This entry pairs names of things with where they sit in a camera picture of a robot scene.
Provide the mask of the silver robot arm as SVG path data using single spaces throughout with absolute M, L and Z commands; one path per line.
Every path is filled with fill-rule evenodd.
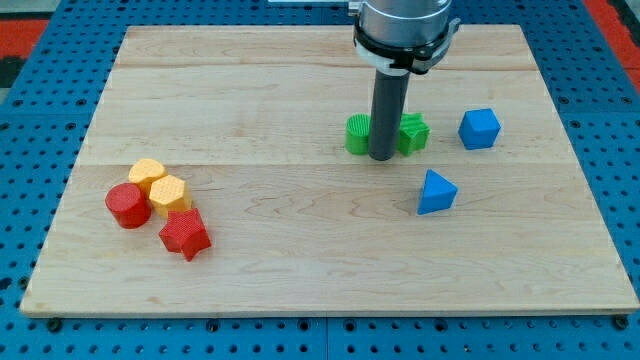
M 356 53 L 387 76 L 424 75 L 447 54 L 461 20 L 452 0 L 358 0 L 354 18 Z

